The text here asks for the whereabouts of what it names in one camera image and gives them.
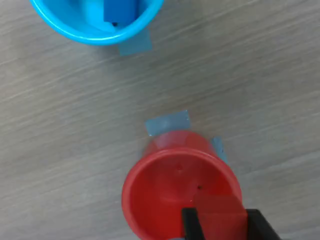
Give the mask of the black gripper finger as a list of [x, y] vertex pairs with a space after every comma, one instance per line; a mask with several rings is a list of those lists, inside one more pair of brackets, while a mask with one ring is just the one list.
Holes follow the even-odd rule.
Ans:
[[247, 240], [281, 240], [258, 209], [246, 209]]
[[205, 236], [195, 208], [186, 207], [181, 210], [186, 240], [205, 240]]

